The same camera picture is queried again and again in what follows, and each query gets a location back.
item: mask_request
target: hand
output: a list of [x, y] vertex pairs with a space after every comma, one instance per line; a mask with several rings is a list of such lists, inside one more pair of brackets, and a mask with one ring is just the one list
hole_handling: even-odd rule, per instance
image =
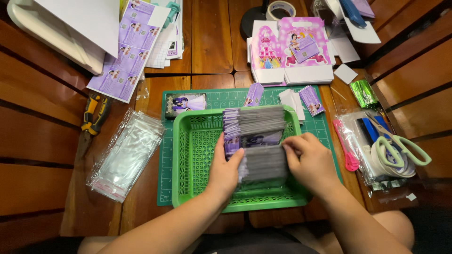
[[240, 148], [229, 161], [226, 161], [223, 137], [224, 133], [222, 132], [215, 145], [206, 192], [215, 193], [215, 196], [226, 202], [237, 187], [239, 180], [237, 169], [242, 161], [244, 151], [243, 148]]
[[334, 168], [331, 151], [310, 132], [290, 136], [282, 142], [292, 175], [314, 195], [322, 198], [342, 185]]

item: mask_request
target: tape roll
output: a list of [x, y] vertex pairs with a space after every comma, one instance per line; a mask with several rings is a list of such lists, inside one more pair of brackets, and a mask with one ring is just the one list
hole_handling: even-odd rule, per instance
[[286, 1], [274, 1], [273, 3], [268, 5], [267, 13], [265, 14], [265, 18], [267, 20], [272, 20], [272, 21], [280, 20], [272, 14], [272, 11], [275, 9], [283, 9], [283, 10], [287, 11], [291, 17], [295, 17], [295, 15], [297, 14], [295, 7], [293, 7], [293, 5], [291, 5], [290, 3], [286, 2]]

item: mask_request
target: cutting mat grid line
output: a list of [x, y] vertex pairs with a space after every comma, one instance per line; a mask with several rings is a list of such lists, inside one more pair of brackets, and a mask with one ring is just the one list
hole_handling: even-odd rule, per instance
[[[298, 92], [305, 86], [293, 86], [291, 89]], [[317, 95], [320, 98], [319, 89], [316, 85], [313, 85]], [[287, 88], [269, 87], [265, 88], [262, 94], [259, 105], [276, 105], [281, 104], [278, 94], [285, 91]], [[205, 93], [207, 108], [236, 108], [241, 107], [245, 101], [248, 93], [247, 88], [239, 89], [210, 89], [210, 90], [184, 90], [184, 91], [165, 91], [163, 92], [162, 99], [162, 122], [167, 129], [163, 141], [160, 145], [160, 160], [159, 160], [159, 184], [157, 190], [157, 205], [167, 206], [171, 203], [171, 187], [172, 187], [172, 174], [173, 174], [173, 123], [174, 120], [165, 119], [165, 97], [166, 94], [178, 94], [178, 93]], [[339, 166], [336, 159], [336, 153], [331, 146], [331, 134], [328, 131], [328, 123], [326, 121], [326, 115], [324, 113], [318, 114], [312, 117], [307, 110], [305, 110], [305, 118], [303, 125], [301, 125], [301, 132], [311, 132], [320, 142], [328, 147], [333, 153], [334, 164], [336, 172], [342, 181], [342, 177], [339, 172]]]

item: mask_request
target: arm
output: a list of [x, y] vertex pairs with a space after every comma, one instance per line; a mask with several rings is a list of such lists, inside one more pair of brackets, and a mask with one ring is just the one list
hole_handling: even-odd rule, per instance
[[226, 162], [223, 133], [215, 146], [205, 191], [105, 246], [99, 253], [181, 253], [220, 215], [237, 187], [239, 149]]
[[311, 133], [282, 143], [295, 178], [317, 196], [344, 253], [411, 253], [341, 184], [331, 151]]

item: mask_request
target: pink utility knife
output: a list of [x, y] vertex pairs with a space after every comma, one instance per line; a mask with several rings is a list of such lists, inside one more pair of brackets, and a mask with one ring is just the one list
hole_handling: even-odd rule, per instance
[[356, 159], [355, 155], [352, 152], [348, 152], [347, 148], [345, 148], [344, 141], [342, 140], [342, 136], [339, 128], [342, 128], [342, 122], [338, 119], [333, 120], [334, 129], [338, 134], [340, 145], [342, 146], [342, 150], [345, 155], [345, 168], [348, 171], [356, 171], [359, 168], [359, 161]]

